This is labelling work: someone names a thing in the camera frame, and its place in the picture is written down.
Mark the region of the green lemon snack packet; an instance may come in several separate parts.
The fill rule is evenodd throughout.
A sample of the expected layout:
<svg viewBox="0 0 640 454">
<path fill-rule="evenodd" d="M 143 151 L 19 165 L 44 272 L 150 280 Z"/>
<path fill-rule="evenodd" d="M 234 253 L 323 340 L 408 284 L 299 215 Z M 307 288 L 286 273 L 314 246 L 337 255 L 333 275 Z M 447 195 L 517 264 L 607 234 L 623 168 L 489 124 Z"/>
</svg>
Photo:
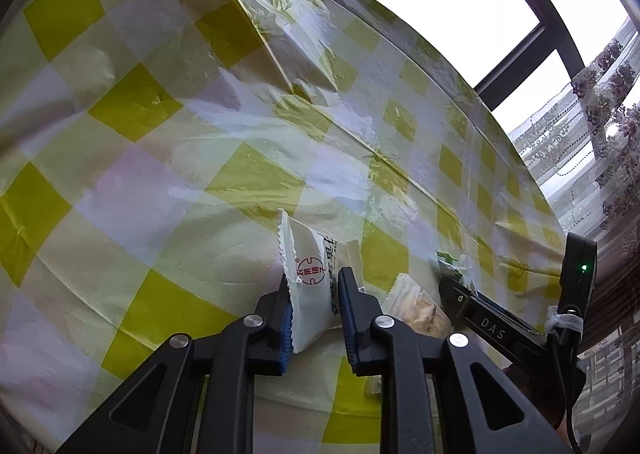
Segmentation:
<svg viewBox="0 0 640 454">
<path fill-rule="evenodd" d="M 475 290 L 473 275 L 458 258 L 444 251 L 436 252 L 436 258 L 442 279 L 452 279 L 469 291 Z"/>
</svg>

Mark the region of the yellow checkered tablecloth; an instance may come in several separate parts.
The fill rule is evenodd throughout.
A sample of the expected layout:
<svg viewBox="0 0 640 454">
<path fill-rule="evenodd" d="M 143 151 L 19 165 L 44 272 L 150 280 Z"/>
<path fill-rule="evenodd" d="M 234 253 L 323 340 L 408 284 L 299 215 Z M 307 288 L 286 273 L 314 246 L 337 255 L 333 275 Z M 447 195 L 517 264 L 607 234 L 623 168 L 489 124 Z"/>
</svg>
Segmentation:
<svg viewBox="0 0 640 454">
<path fill-rule="evenodd" d="M 25 0 L 1 29 L 1 402 L 55 450 L 173 333 L 281 275 L 287 213 L 378 297 L 465 259 L 541 328 L 564 235 L 508 136 L 375 0 Z"/>
</svg>

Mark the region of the clear pale cake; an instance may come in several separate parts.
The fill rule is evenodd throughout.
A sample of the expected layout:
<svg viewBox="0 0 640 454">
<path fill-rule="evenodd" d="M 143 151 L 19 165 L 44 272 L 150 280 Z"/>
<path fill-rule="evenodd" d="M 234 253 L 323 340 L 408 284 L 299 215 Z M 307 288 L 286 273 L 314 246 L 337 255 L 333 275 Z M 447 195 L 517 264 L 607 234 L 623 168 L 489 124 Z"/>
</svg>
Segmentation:
<svg viewBox="0 0 640 454">
<path fill-rule="evenodd" d="M 382 303 L 382 310 L 421 335 L 446 338 L 452 330 L 445 312 L 407 273 L 396 277 Z"/>
</svg>

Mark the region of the white lace curtain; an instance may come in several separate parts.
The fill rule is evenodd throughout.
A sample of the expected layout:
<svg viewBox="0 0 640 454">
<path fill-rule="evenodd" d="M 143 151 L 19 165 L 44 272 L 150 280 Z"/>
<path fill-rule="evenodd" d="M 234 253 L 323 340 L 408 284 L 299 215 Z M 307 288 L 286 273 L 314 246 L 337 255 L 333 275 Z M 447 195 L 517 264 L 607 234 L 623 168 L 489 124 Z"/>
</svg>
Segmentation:
<svg viewBox="0 0 640 454">
<path fill-rule="evenodd" d="M 639 32 L 627 19 L 509 137 L 564 232 L 605 239 L 639 206 Z"/>
</svg>

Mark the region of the white red-logo snack packet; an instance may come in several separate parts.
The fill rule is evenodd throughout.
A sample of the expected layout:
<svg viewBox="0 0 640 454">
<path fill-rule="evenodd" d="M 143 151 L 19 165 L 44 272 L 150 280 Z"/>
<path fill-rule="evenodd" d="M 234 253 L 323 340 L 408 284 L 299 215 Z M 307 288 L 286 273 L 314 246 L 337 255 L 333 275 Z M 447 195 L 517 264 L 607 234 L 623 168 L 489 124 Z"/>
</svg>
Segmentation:
<svg viewBox="0 0 640 454">
<path fill-rule="evenodd" d="M 292 346 L 306 350 L 326 331 L 342 325 L 337 276 L 343 267 L 362 285 L 362 262 L 356 239 L 343 243 L 291 218 L 281 209 L 278 246 L 292 303 Z"/>
</svg>

